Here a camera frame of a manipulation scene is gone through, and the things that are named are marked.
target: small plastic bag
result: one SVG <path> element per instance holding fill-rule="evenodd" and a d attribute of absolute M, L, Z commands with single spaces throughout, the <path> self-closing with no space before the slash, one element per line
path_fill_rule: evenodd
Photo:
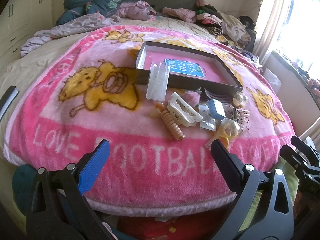
<path fill-rule="evenodd" d="M 267 68 L 263 74 L 263 77 L 268 81 L 275 94 L 277 94 L 282 85 L 280 79 Z"/>
<path fill-rule="evenodd" d="M 163 102 L 168 87 L 170 67 L 164 62 L 152 63 L 150 68 L 146 98 Z"/>
<path fill-rule="evenodd" d="M 199 113 L 203 117 L 202 121 L 200 121 L 200 129 L 215 131 L 216 120 L 211 117 L 208 105 L 199 105 Z"/>
<path fill-rule="evenodd" d="M 238 137 L 242 130 L 242 125 L 233 120 L 225 118 L 222 120 L 217 133 L 204 146 L 210 149 L 212 142 L 216 139 L 219 139 L 226 149 L 228 149 L 230 147 L 230 143 L 232 143 Z"/>

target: dark green cloth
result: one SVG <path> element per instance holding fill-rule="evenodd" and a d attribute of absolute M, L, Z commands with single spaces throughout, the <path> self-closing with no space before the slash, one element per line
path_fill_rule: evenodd
<path fill-rule="evenodd" d="M 200 6 L 200 7 L 198 7 L 198 10 L 204 10 L 206 13 L 209 13 L 211 15 L 215 15 L 220 20 L 222 19 L 221 14 L 212 5 Z"/>
<path fill-rule="evenodd" d="M 36 174 L 36 169 L 26 164 L 18 167 L 12 177 L 13 198 L 20 212 L 25 216 L 27 215 L 28 203 L 32 194 L 32 184 Z M 60 193 L 58 193 L 58 197 L 69 224 L 81 232 L 81 227 L 78 224 L 76 217 L 73 215 L 66 197 Z M 109 226 L 111 227 L 112 233 L 119 240 L 137 240 L 131 236 L 121 233 L 113 226 Z"/>
<path fill-rule="evenodd" d="M 206 13 L 204 10 L 198 10 L 196 11 L 196 14 L 199 15 L 199 14 L 203 14 L 203 13 Z"/>

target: drawer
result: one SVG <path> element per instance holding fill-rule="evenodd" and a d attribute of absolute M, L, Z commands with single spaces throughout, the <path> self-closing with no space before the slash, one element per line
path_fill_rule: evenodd
<path fill-rule="evenodd" d="M 3 68 L 10 62 L 21 58 L 21 46 L 26 42 L 28 38 L 29 36 L 27 34 L 24 37 L 21 37 L 19 40 L 15 39 L 15 42 L 12 42 L 9 47 L 7 47 L 5 50 L 3 49 L 0 51 L 0 68 Z"/>
<path fill-rule="evenodd" d="M 27 40 L 30 37 L 30 25 L 21 24 L 14 30 L 10 31 L 10 33 L 8 33 L 6 36 L 0 37 L 0 55 L 2 54 L 2 51 L 6 50 L 8 47 L 11 47 L 17 41 L 21 40 L 22 38 L 26 38 Z"/>

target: windowsill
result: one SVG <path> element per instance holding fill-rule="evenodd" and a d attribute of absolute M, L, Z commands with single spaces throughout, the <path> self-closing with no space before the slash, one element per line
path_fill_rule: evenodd
<path fill-rule="evenodd" d="M 320 110 L 320 104 L 317 102 L 316 96 L 312 93 L 310 87 L 308 86 L 307 81 L 300 75 L 300 73 L 298 72 L 298 70 L 291 64 L 290 61 L 286 60 L 284 57 L 282 57 L 281 54 L 279 54 L 278 52 L 276 52 L 275 50 L 272 51 L 271 53 L 286 69 L 290 70 L 291 72 L 293 72 L 296 77 L 300 80 L 300 82 L 303 84 L 303 86 L 307 89 L 307 91 L 309 92 L 309 94 L 311 95 L 311 97 L 313 98 L 314 102 L 316 103 L 316 105 L 318 106 L 319 110 Z"/>

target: pink blanket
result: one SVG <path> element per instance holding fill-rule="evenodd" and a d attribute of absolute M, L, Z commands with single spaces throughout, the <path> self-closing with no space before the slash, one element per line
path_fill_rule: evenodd
<path fill-rule="evenodd" d="M 131 216 L 176 216 L 222 206 L 234 198 L 204 144 L 210 134 L 181 127 L 175 141 L 146 86 L 136 85 L 135 58 L 143 41 L 217 54 L 249 97 L 250 129 L 232 145 L 243 163 L 268 171 L 294 134 L 268 82 L 236 51 L 192 35 L 142 26 L 98 29 L 75 43 L 29 88 L 6 130 L 4 156 L 13 164 L 57 170 L 101 141 L 111 155 L 86 197 L 93 208 Z M 174 90 L 167 92 L 167 99 Z"/>

